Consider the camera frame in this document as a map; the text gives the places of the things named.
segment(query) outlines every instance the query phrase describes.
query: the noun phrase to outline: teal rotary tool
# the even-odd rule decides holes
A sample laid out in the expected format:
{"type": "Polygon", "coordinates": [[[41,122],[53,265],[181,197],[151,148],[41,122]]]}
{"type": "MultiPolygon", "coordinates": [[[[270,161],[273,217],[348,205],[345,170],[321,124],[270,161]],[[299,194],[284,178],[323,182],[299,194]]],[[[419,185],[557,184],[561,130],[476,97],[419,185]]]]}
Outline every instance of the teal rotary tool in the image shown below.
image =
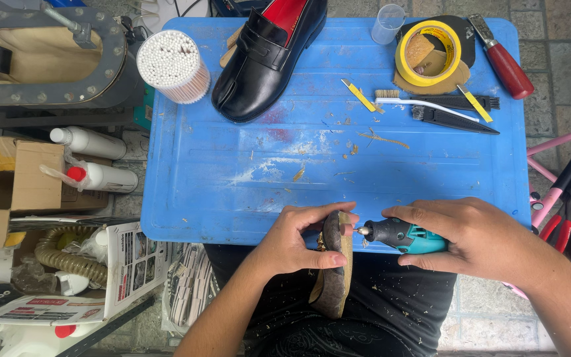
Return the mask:
{"type": "Polygon", "coordinates": [[[445,252],[448,245],[448,241],[439,234],[399,218],[387,218],[380,222],[369,220],[364,226],[354,228],[354,231],[365,236],[369,242],[382,242],[400,253],[445,252]]]}

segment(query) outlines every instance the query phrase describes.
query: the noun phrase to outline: cotton swab container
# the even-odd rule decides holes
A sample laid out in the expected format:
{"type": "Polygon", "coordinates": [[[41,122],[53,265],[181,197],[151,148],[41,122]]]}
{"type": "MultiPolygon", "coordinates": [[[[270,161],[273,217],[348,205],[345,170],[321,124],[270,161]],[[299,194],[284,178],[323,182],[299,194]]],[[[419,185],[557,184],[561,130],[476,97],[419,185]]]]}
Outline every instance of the cotton swab container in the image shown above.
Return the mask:
{"type": "Polygon", "coordinates": [[[160,31],[140,46],[138,71],[142,79],[178,104],[201,99],[210,85],[210,72],[191,37],[178,30],[160,31]]]}

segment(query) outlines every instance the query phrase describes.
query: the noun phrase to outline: hand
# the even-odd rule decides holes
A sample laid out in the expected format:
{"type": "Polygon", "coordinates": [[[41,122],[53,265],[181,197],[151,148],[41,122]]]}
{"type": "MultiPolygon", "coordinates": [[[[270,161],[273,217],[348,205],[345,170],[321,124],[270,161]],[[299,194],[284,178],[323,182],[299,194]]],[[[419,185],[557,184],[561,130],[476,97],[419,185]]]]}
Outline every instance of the hand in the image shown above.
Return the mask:
{"type": "Polygon", "coordinates": [[[251,255],[258,266],[272,276],[295,272],[300,269],[328,269],[342,267],[347,258],[339,252],[318,252],[305,247],[301,233],[307,230],[320,231],[322,220],[335,210],[346,212],[353,224],[359,216],[350,213],[355,202],[338,202],[319,207],[286,206],[251,255]]]}
{"type": "Polygon", "coordinates": [[[397,217],[449,240],[448,252],[403,254],[401,265],[507,281],[520,288],[539,284],[561,255],[499,208],[478,198],[415,201],[386,208],[397,217]]]}

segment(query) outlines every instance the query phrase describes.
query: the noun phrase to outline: brown patterned shoe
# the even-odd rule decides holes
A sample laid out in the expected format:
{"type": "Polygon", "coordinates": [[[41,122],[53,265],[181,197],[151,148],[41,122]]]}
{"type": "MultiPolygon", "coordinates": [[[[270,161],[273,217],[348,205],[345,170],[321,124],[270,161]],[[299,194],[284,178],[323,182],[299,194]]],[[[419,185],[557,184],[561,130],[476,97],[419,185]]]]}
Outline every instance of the brown patterned shoe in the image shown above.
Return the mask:
{"type": "Polygon", "coordinates": [[[319,270],[319,277],[310,294],[310,305],[328,318],[338,319],[343,315],[345,299],[350,292],[352,233],[350,217],[345,212],[336,210],[326,218],[323,231],[319,234],[321,251],[334,250],[347,258],[344,267],[319,270]]]}

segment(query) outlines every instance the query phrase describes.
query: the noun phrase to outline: shoe insole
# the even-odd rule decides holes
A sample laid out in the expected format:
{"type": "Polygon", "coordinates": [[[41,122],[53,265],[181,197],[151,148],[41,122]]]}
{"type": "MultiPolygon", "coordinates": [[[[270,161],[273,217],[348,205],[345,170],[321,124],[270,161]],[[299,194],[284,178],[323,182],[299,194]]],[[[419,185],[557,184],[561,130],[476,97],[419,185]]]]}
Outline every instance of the shoe insole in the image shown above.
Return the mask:
{"type": "Polygon", "coordinates": [[[299,21],[307,0],[275,0],[263,12],[263,16],[287,32],[286,46],[299,21]]]}

